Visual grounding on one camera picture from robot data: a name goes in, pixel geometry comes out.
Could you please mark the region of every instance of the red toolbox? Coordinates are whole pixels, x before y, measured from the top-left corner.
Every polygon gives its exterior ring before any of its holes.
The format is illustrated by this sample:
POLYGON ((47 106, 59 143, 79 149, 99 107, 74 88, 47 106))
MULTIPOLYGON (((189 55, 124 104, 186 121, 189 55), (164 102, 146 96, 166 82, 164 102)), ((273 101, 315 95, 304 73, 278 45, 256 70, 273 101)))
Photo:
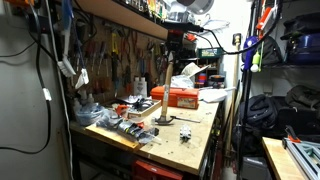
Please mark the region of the red toolbox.
POLYGON ((181 173, 140 160, 133 163, 132 171, 133 180, 182 180, 183 178, 181 173))
MULTIPOLYGON (((164 86, 151 90, 152 99, 163 100, 164 86)), ((168 106, 197 109, 199 89, 170 88, 168 106)))

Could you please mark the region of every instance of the cable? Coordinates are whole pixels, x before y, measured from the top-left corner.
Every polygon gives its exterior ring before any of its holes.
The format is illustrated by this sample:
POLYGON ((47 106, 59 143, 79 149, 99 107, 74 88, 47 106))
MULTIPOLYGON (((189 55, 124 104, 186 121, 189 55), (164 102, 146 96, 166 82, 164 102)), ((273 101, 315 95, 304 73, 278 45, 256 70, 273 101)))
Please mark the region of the cable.
MULTIPOLYGON (((52 18, 51 18, 51 11, 50 11, 50 6, 48 0, 46 0, 46 8, 48 12, 48 19, 49 19, 49 27, 50 27, 50 33, 51 33, 51 42, 53 46, 53 52, 54 52, 54 57, 56 59, 56 62, 58 61, 58 53, 56 49, 56 42, 55 42, 55 37, 54 37, 54 32, 53 32, 53 26, 52 26, 52 18)), ((63 107, 64 107, 64 112, 65 112, 65 117, 67 121, 67 132, 68 132, 68 143, 69 143, 69 156, 70 156, 70 176, 71 179, 73 180, 73 164, 72 164, 72 159, 73 159, 73 153, 72 153, 72 143, 71 143, 71 132, 70 132, 70 121, 69 121, 69 115, 67 111, 67 103, 65 99, 65 94, 64 94, 64 87, 62 84, 62 78, 61 78, 61 71, 60 68, 57 68, 58 71, 58 77, 59 77, 59 85, 60 85, 60 91, 61 91, 61 96, 62 96, 62 102, 63 102, 63 107)))
POLYGON ((13 57, 13 56, 18 56, 22 53, 24 53, 26 50, 28 50, 31 46, 33 46, 36 42, 33 41, 29 46, 27 46, 26 48, 24 48, 22 51, 16 53, 16 54, 12 54, 12 55, 3 55, 3 56, 0 56, 0 58, 4 58, 4 57, 13 57))
MULTIPOLYGON (((41 30, 40 30, 40 22, 39 22, 39 18, 38 15, 34 9, 34 7, 31 5, 31 2, 29 0, 29 4, 30 4, 30 8, 32 10, 32 13, 34 15, 34 19, 35 19, 35 23, 37 26, 37 33, 38 33, 38 41, 41 42, 41 30)), ((42 89, 45 89, 45 85, 43 82, 43 78, 41 75, 41 70, 40 70, 40 50, 41 50, 41 46, 38 44, 37 46, 37 54, 36 54, 36 69, 37 69, 37 75, 40 81, 40 85, 42 87, 42 89)), ((38 154, 41 151, 43 151, 49 144, 50 142, 50 138, 51 138, 51 107, 50 107, 50 101, 46 100, 46 107, 47 107, 47 113, 48 113, 48 130, 47 130, 47 139, 46 139, 46 143, 45 145, 38 151, 24 151, 24 150, 20 150, 20 149, 16 149, 16 148, 12 148, 12 147, 0 147, 0 149, 3 150, 12 150, 12 151, 17 151, 23 154, 38 154)))
MULTIPOLYGON (((87 12, 83 10, 83 8, 80 6, 78 0, 74 0, 75 4, 77 5, 77 7, 79 8, 80 12, 77 12, 82 18, 85 19, 85 21, 88 23, 88 24, 91 24, 92 22, 90 22, 90 17, 88 16, 87 12)), ((92 23, 93 25, 93 29, 94 29, 94 32, 93 34, 85 41, 83 41, 82 45, 84 45, 85 43, 89 42, 90 39, 94 38, 96 35, 97 35, 97 27, 94 23, 92 23)))
MULTIPOLYGON (((29 18, 28 13, 27 13, 26 11, 22 11, 22 12, 24 13, 24 16, 25 16, 26 20, 28 21, 28 24, 30 24, 30 23, 29 23, 29 22, 30 22, 30 18, 29 18)), ((28 32, 29 32, 30 37, 34 40, 34 42, 37 43, 38 45, 40 45, 41 49, 42 49, 52 60, 55 60, 54 57, 53 57, 53 55, 49 52, 49 50, 41 44, 41 41, 39 41, 37 38, 35 38, 35 37, 31 34, 30 28, 29 28, 28 32)))
POLYGON ((208 41, 208 43, 210 44, 211 49, 214 49, 214 47, 212 46, 212 43, 209 41, 209 39, 207 39, 207 38, 205 38, 205 37, 203 37, 203 36, 201 36, 201 35, 199 35, 199 34, 193 33, 193 32, 188 32, 188 33, 189 33, 189 34, 196 35, 196 36, 199 36, 200 38, 208 41))
POLYGON ((274 30, 274 28, 277 26, 278 21, 280 20, 280 16, 281 16, 281 13, 282 13, 282 3, 283 3, 283 0, 279 0, 279 2, 278 2, 278 9, 277 9, 277 15, 276 15, 275 21, 272 23, 272 26, 271 26, 271 28, 268 30, 268 32, 266 32, 266 33, 264 34, 264 36, 263 36, 257 43, 249 46, 248 48, 242 49, 242 50, 240 50, 240 51, 228 52, 228 51, 224 50, 223 47, 221 46, 218 38, 217 38, 216 35, 214 34, 214 32, 213 32, 212 30, 210 30, 210 29, 204 29, 204 30, 210 32, 210 33, 213 35, 213 37, 214 37, 215 40, 217 41, 219 47, 222 49, 223 52, 225 52, 225 54, 234 55, 234 54, 244 53, 244 52, 246 52, 246 51, 248 51, 248 50, 250 50, 250 49, 253 49, 253 48, 257 47, 259 44, 261 44, 261 43, 272 33, 272 31, 274 30))

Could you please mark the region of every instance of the orange box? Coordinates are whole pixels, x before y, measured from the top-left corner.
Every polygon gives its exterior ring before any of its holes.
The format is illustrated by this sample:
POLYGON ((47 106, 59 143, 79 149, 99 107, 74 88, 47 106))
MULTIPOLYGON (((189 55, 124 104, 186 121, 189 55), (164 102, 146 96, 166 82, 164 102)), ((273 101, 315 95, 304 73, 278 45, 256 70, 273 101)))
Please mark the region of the orange box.
MULTIPOLYGON (((163 100, 164 86, 151 90, 152 99, 163 100)), ((181 108, 198 108, 199 89, 170 88, 168 106, 181 108)))

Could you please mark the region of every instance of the bottle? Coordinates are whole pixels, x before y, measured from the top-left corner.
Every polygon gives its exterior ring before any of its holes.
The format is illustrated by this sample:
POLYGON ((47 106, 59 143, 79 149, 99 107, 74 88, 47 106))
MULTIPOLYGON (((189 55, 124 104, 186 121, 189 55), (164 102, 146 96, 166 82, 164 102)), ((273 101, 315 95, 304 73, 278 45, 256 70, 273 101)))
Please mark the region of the bottle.
POLYGON ((134 82, 133 82, 133 95, 134 96, 137 96, 139 94, 138 83, 139 83, 139 77, 135 77, 134 82))
POLYGON ((92 96, 92 93, 90 93, 88 96, 88 104, 93 104, 93 103, 94 103, 94 98, 92 96))
POLYGON ((147 82, 145 77, 141 77, 141 81, 138 83, 138 89, 140 90, 140 94, 143 98, 147 98, 147 82))
POLYGON ((79 90, 78 92, 81 95, 81 100, 80 100, 80 104, 81 105, 86 105, 87 104, 87 91, 86 90, 79 90))
POLYGON ((78 101, 78 98, 74 98, 73 100, 73 112, 77 113, 80 111, 80 109, 82 108, 80 102, 78 101))

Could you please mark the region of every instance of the backpack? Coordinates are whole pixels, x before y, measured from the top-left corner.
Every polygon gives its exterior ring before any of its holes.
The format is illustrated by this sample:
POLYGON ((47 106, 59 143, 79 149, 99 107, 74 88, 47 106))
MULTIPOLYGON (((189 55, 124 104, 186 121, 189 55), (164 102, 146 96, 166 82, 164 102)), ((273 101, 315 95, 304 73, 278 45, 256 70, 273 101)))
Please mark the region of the backpack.
POLYGON ((286 103, 292 107, 320 110, 320 91, 297 85, 288 91, 286 103))
MULTIPOLYGON (((245 104, 240 104, 240 118, 244 117, 245 104)), ((255 129, 272 129, 278 115, 277 106, 271 97, 264 94, 253 96, 248 102, 247 125, 255 129)))
MULTIPOLYGON (((281 56, 281 50, 276 40, 274 40, 271 36, 267 36, 264 40, 263 50, 262 43, 256 48, 256 51, 262 52, 262 65, 276 64, 282 63, 283 58, 281 56)), ((245 62, 246 53, 242 54, 242 62, 245 62)))

